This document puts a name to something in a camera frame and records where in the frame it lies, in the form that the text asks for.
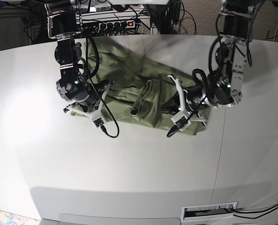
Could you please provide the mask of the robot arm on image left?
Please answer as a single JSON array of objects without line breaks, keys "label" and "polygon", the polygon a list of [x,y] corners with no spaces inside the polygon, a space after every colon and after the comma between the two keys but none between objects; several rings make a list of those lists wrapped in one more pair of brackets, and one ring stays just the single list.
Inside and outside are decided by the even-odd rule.
[{"label": "robot arm on image left", "polygon": [[64,100],[72,102],[72,107],[81,107],[85,113],[98,109],[102,94],[110,86],[109,80],[93,83],[97,74],[100,59],[95,57],[95,68],[89,69],[88,57],[82,56],[82,45],[75,37],[83,35],[87,45],[93,47],[97,54],[97,46],[88,32],[82,27],[81,3],[78,0],[49,0],[45,3],[47,12],[48,36],[57,41],[54,51],[55,60],[60,65],[61,78],[56,88]]}]

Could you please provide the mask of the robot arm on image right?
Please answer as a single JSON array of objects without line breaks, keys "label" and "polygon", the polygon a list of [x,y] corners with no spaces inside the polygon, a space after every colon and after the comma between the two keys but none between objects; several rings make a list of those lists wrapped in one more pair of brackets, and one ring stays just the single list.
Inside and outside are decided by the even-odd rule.
[{"label": "robot arm on image right", "polygon": [[216,25],[217,37],[208,55],[209,73],[194,69],[195,85],[185,88],[190,109],[232,107],[241,101],[244,67],[252,64],[249,51],[252,26],[260,6],[259,0],[223,1],[216,18],[217,23],[223,20],[223,27]]}]

